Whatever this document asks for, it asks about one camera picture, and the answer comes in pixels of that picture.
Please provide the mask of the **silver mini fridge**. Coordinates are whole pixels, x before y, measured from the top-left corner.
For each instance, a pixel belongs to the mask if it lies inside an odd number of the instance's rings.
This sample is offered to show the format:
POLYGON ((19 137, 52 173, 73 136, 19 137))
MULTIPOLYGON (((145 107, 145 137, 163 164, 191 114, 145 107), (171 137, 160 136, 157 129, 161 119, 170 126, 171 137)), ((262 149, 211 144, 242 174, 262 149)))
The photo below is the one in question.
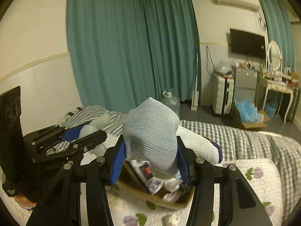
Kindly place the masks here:
POLYGON ((233 100, 254 102, 257 87, 257 71, 241 67, 232 67, 234 76, 233 100))

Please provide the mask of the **box of blue bags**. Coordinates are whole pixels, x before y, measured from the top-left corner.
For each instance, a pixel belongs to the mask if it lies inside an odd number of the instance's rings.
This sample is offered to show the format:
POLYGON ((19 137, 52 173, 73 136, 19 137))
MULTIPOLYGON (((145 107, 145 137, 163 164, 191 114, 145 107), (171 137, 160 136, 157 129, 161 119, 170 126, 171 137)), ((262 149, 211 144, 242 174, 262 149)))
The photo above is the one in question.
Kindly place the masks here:
POLYGON ((259 110, 250 101, 234 101, 233 104, 233 125, 245 131, 261 131, 267 127, 270 120, 264 110, 259 110))

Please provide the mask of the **clear plastic bag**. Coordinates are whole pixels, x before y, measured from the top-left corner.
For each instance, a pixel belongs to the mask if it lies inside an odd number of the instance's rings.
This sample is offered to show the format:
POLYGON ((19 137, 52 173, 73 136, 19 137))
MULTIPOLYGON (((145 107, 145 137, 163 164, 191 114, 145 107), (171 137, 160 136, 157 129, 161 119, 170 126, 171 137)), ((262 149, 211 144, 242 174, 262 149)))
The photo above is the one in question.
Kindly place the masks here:
POLYGON ((233 61, 230 58, 222 59, 216 71, 221 75, 230 75, 232 73, 233 61))

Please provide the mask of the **teal window curtain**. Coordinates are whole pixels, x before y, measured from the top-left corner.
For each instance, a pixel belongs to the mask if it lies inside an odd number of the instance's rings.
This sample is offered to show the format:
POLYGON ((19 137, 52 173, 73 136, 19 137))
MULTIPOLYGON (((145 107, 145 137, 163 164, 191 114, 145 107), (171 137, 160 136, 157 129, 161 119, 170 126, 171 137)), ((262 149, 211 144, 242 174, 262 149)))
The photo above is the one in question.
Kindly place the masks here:
POLYGON ((295 44, 288 12, 280 0, 259 0, 265 16, 268 38, 279 46, 283 65, 296 70, 295 44))

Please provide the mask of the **grey checkered blanket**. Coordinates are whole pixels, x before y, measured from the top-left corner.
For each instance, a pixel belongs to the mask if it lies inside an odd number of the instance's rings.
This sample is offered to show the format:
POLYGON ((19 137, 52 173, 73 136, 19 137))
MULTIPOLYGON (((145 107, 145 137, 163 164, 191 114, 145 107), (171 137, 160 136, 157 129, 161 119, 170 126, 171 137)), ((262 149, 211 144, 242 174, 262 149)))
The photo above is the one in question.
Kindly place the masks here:
MULTIPOLYGON (((97 105, 76 108, 59 121, 59 126, 75 127, 104 114, 109 114, 111 119, 104 130, 119 136, 126 114, 97 105)), ((181 120, 180 125, 217 143, 222 149, 224 161, 259 158, 272 160, 282 181, 283 219, 288 218, 300 199, 300 144, 297 141, 285 136, 276 137, 197 121, 181 120)))

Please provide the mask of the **floral patterned tissue box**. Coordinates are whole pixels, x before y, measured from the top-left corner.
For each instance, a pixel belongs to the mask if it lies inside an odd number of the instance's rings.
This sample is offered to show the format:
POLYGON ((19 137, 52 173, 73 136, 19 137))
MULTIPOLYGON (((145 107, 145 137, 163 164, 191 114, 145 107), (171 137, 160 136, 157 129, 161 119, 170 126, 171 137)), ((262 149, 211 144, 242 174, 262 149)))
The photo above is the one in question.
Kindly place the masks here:
POLYGON ((162 188, 163 181, 152 174, 148 161, 133 160, 130 161, 130 166, 151 195, 156 194, 162 188))

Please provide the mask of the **clear water jug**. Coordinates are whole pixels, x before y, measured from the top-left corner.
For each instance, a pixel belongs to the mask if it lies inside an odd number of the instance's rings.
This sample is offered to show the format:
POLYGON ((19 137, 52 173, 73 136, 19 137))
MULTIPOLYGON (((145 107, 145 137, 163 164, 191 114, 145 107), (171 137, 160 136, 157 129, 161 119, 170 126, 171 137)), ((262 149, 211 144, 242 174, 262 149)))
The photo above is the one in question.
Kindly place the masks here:
POLYGON ((176 96, 173 96, 172 92, 164 91, 162 93, 162 103, 172 109, 176 115, 180 116, 180 100, 176 96))

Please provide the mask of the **white sock in box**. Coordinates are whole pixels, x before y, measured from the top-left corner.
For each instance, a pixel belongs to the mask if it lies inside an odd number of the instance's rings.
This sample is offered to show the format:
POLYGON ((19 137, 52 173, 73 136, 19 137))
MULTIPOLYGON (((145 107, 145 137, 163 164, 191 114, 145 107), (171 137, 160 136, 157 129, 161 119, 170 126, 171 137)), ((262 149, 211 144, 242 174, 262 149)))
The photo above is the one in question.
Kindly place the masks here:
POLYGON ((162 200, 169 203, 175 203, 182 195, 180 185, 183 183, 181 179, 172 178, 163 182, 163 188, 167 191, 162 200))

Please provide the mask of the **brown cardboard box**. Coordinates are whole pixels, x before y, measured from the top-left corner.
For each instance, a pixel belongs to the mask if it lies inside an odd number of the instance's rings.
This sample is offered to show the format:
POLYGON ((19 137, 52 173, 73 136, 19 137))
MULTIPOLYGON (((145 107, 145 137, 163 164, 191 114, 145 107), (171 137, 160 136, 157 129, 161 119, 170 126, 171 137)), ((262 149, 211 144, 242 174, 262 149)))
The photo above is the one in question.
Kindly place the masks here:
POLYGON ((167 191, 163 188, 163 186, 156 194, 151 195, 143 186, 138 176, 134 173, 129 161, 123 162, 123 167, 116 185, 119 189, 125 190, 131 197, 149 201, 156 206, 171 210, 181 210, 186 208, 191 202, 194 193, 193 187, 187 187, 184 183, 181 183, 181 197, 175 203, 165 202, 162 198, 167 191))

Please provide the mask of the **black wall television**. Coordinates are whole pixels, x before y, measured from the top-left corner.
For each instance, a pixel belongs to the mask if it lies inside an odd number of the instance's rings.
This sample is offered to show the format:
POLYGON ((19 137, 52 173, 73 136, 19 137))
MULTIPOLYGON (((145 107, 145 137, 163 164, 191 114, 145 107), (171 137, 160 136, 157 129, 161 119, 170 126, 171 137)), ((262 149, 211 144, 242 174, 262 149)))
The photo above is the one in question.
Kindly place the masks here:
POLYGON ((230 38, 232 53, 265 59, 266 49, 264 36, 230 29, 230 38))

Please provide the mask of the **white dressing table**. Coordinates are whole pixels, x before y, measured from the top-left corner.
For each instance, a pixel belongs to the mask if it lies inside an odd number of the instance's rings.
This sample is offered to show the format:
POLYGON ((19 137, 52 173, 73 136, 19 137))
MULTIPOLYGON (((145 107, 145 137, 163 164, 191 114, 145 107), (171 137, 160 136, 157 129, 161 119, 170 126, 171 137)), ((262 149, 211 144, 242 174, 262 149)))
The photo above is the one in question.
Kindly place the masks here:
POLYGON ((268 112, 274 108, 275 114, 281 115, 284 123, 293 122, 299 101, 300 87, 271 80, 266 78, 263 72, 259 72, 255 93, 255 106, 258 109, 268 112))

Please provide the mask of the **oval vanity mirror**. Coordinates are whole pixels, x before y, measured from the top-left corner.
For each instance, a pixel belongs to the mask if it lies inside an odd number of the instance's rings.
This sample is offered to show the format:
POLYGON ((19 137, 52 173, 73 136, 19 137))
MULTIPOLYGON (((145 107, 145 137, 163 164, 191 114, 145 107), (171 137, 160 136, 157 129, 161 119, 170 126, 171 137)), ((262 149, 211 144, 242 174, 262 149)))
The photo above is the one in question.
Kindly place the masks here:
POLYGON ((278 44, 274 40, 270 41, 266 49, 267 69, 272 73, 281 70, 282 61, 282 52, 278 44))

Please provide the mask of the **white sock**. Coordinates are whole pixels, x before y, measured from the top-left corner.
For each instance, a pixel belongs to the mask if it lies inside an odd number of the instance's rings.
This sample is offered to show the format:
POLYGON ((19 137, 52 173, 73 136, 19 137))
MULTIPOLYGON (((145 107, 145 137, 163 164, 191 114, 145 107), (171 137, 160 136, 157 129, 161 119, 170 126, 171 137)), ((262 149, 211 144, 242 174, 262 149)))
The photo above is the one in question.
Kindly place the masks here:
MULTIPOLYGON (((96 131, 101 130, 102 128, 106 127, 110 123, 110 121, 111 119, 109 114, 104 114, 95 118, 93 121, 91 121, 90 124, 86 124, 82 127, 82 129, 80 130, 79 138, 81 139, 96 131)), ((109 143, 106 140, 105 142, 97 145, 96 148, 86 152, 85 155, 90 157, 103 156, 109 147, 109 143)))
POLYGON ((183 183, 181 179, 172 178, 163 182, 163 188, 167 191, 162 200, 169 203, 175 203, 182 195, 180 185, 183 183))

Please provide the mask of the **light blue mesh sock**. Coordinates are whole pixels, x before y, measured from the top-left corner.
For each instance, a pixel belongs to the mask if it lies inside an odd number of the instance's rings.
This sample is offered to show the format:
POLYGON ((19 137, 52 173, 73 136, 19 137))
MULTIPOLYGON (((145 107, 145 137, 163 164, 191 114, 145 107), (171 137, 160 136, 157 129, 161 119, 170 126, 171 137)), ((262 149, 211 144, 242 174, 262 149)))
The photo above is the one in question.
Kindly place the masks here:
POLYGON ((197 157, 213 165, 222 161, 219 145, 181 126, 178 115, 152 97, 128 113, 122 134, 126 159, 148 161, 158 179, 169 180, 178 173, 178 137, 197 157))

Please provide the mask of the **white suitcase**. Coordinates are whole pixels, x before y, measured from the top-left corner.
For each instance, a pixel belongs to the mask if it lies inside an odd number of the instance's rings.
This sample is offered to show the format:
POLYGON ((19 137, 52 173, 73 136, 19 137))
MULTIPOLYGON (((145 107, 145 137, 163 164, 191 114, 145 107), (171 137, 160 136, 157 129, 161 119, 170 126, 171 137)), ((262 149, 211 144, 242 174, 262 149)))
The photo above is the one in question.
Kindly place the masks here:
POLYGON ((215 114, 230 114, 234 93, 234 79, 215 76, 213 79, 212 108, 215 114))

